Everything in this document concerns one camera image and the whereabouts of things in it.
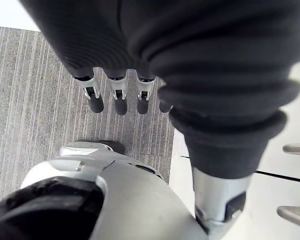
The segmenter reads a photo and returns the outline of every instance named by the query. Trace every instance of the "gray carpet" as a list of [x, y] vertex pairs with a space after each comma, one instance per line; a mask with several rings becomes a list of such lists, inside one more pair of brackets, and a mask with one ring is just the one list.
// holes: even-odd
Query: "gray carpet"
[[174, 128], [160, 113], [157, 95], [148, 114], [137, 114], [136, 74], [129, 70], [128, 113], [119, 116], [106, 75], [96, 73], [104, 101], [99, 114], [90, 111], [40, 32], [0, 27], [0, 199], [20, 186], [31, 167], [76, 140], [119, 141], [128, 156], [169, 180]]

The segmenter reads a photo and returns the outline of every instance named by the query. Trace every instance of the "white cabinet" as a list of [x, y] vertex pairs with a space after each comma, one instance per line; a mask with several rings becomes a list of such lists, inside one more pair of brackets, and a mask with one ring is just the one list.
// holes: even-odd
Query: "white cabinet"
[[279, 206], [300, 207], [300, 182], [254, 174], [244, 212], [222, 240], [300, 240], [300, 226], [279, 217]]

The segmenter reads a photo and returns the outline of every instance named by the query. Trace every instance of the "silver metal part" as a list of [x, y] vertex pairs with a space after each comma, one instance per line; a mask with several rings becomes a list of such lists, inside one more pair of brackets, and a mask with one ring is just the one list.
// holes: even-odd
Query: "silver metal part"
[[126, 99], [127, 89], [128, 89], [128, 78], [125, 77], [120, 80], [113, 80], [113, 79], [108, 78], [108, 81], [110, 83], [114, 99], [115, 100], [118, 99], [117, 91], [121, 91], [122, 99]]
[[138, 91], [138, 99], [141, 100], [142, 96], [146, 95], [146, 100], [150, 99], [150, 96], [153, 92], [155, 86], [156, 79], [148, 82], [141, 81], [139, 79], [136, 80], [136, 87]]
[[[70, 145], [81, 145], [87, 153], [90, 144]], [[84, 164], [77, 171], [80, 163]], [[207, 240], [196, 219], [157, 173], [134, 165], [140, 163], [110, 150], [63, 155], [32, 168], [22, 185], [56, 176], [95, 182], [104, 202], [91, 240]]]
[[300, 155], [300, 143], [287, 144], [282, 149], [287, 154]]
[[59, 149], [58, 156], [64, 155], [88, 155], [95, 151], [113, 151], [113, 149], [103, 143], [74, 141], [70, 142]]
[[300, 226], [300, 206], [279, 206], [276, 212], [283, 219]]
[[99, 98], [100, 97], [100, 86], [97, 80], [96, 75], [93, 76], [93, 78], [91, 78], [88, 81], [80, 81], [78, 79], [75, 80], [79, 86], [83, 89], [84, 95], [88, 98], [91, 99], [90, 94], [87, 91], [87, 88], [93, 88], [94, 94], [95, 94], [95, 98]]
[[171, 188], [153, 174], [116, 161], [96, 179], [105, 199], [91, 240], [206, 240]]
[[237, 220], [241, 210], [225, 219], [227, 203], [244, 193], [251, 177], [224, 179], [210, 176], [196, 167], [193, 169], [193, 190], [195, 194], [195, 214], [197, 220], [208, 230], [209, 239], [224, 236]]

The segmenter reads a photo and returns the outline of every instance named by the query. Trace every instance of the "black fabric sleeve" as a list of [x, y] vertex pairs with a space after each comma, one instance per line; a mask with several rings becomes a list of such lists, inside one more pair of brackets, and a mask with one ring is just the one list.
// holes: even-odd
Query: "black fabric sleeve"
[[149, 69], [193, 167], [252, 174], [300, 90], [300, 0], [21, 0], [75, 78]]
[[235, 179], [258, 167], [300, 84], [300, 0], [122, 1], [128, 51], [166, 86], [160, 99], [193, 167]]

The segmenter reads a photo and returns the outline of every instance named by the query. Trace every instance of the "drawer handle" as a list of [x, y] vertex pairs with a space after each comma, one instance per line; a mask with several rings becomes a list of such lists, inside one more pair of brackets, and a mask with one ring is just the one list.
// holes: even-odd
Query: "drawer handle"
[[276, 213], [283, 219], [300, 226], [300, 206], [279, 206]]
[[300, 143], [287, 144], [282, 149], [287, 154], [300, 155]]

